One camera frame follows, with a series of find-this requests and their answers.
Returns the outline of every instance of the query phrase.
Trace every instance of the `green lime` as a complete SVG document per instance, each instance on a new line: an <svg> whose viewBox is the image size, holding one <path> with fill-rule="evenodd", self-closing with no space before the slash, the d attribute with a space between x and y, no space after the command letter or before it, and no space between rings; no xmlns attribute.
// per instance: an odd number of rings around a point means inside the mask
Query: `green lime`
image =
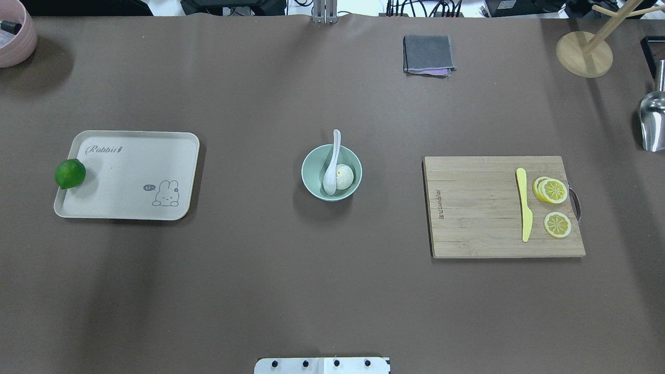
<svg viewBox="0 0 665 374"><path fill-rule="evenodd" d="M84 179L85 166L75 158L64 161L55 169L55 182L61 188L76 187L83 183Z"/></svg>

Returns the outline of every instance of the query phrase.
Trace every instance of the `cutting board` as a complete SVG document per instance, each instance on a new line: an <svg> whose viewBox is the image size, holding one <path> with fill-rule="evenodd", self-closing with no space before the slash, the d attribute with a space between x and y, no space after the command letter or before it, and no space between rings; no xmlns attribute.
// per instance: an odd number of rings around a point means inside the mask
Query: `cutting board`
<svg viewBox="0 0 665 374"><path fill-rule="evenodd" d="M533 228L522 242L515 169L527 171ZM570 199L538 200L531 186L540 176L568 185L560 156L425 157L423 161L432 255L435 258L542 258L585 255ZM573 227L566 238L545 231L545 216L564 213Z"/></svg>

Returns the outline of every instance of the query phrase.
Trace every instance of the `black knob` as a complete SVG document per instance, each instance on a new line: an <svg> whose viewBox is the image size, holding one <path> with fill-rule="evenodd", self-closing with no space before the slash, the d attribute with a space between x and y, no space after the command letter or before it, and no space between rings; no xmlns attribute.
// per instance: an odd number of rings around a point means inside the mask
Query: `black knob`
<svg viewBox="0 0 665 374"><path fill-rule="evenodd" d="M0 20L0 29L6 31L8 33L14 34L14 35L19 33L22 26L23 25L20 24L20 23L14 23L14 22Z"/></svg>

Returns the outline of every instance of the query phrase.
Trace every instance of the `stainless steel scoop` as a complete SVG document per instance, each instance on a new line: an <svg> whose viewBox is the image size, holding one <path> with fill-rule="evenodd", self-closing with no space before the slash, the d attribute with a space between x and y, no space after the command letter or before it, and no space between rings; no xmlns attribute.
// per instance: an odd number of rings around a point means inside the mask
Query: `stainless steel scoop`
<svg viewBox="0 0 665 374"><path fill-rule="evenodd" d="M656 90L640 103L642 147L651 152L665 148L665 60L656 67Z"/></svg>

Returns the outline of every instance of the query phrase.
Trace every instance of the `light green bowl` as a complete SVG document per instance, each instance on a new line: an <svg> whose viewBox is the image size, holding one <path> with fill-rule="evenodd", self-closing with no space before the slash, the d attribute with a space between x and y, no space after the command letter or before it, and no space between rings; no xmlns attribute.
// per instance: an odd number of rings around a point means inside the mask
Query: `light green bowl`
<svg viewBox="0 0 665 374"><path fill-rule="evenodd" d="M323 190L323 174L326 173L328 165L331 163L333 157L333 145L324 144L316 147L309 152L305 161L303 161L303 168L300 173L303 177L303 183L307 190L317 198L324 201L339 201L351 196L356 191L360 181L362 180L362 165L360 160L352 150L345 146L340 146L337 164L347 165L353 170L353 183L346 190L337 190L334 195L328 195Z"/></svg>

